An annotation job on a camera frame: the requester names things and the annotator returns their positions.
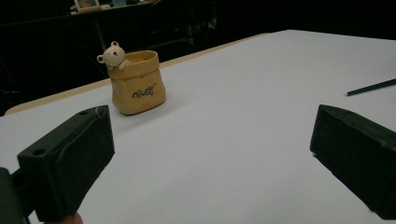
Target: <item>ceramic pot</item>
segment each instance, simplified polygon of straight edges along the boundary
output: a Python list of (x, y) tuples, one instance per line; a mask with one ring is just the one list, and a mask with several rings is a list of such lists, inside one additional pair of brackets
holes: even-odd
[(165, 102), (165, 86), (157, 52), (142, 50), (127, 53), (125, 58), (130, 64), (123, 70), (107, 70), (114, 106), (124, 115), (133, 115)]

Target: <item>yellow pot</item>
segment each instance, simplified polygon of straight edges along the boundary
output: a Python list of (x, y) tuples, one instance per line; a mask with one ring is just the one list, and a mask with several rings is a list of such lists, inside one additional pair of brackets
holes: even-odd
[(113, 88), (113, 104), (124, 115), (149, 110), (165, 102), (158, 54), (142, 50), (125, 54), (130, 62), (121, 71), (107, 70)]

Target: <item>white table surface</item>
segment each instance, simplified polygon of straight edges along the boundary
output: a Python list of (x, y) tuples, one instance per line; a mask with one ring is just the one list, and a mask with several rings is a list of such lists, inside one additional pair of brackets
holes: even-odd
[[(109, 105), (116, 154), (85, 224), (389, 223), (309, 150), (319, 105), (396, 130), (396, 42), (288, 30), (161, 70), (166, 102), (123, 116), (111, 86), (0, 118), (0, 166), (80, 110)], [(38, 223), (35, 213), (32, 223)]]

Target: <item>bear figurine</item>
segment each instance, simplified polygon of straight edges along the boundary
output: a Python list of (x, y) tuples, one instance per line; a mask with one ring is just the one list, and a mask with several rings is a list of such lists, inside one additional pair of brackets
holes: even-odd
[(103, 55), (98, 55), (96, 59), (99, 63), (105, 63), (109, 70), (118, 67), (122, 71), (126, 65), (131, 63), (125, 58), (125, 51), (117, 41), (111, 42), (111, 46), (103, 52)]

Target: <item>black pen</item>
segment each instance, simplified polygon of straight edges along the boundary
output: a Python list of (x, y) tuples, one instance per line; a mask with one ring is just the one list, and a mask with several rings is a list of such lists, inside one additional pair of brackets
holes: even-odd
[(378, 89), (393, 86), (393, 85), (396, 85), (396, 78), (394, 78), (392, 80), (380, 82), (380, 83), (377, 83), (377, 84), (374, 84), (374, 85), (371, 85), (368, 87), (364, 87), (361, 89), (357, 89), (355, 91), (349, 91), (346, 93), (346, 96), (356, 95), (356, 94), (367, 92), (367, 91), (374, 91), (374, 90), (378, 90)]

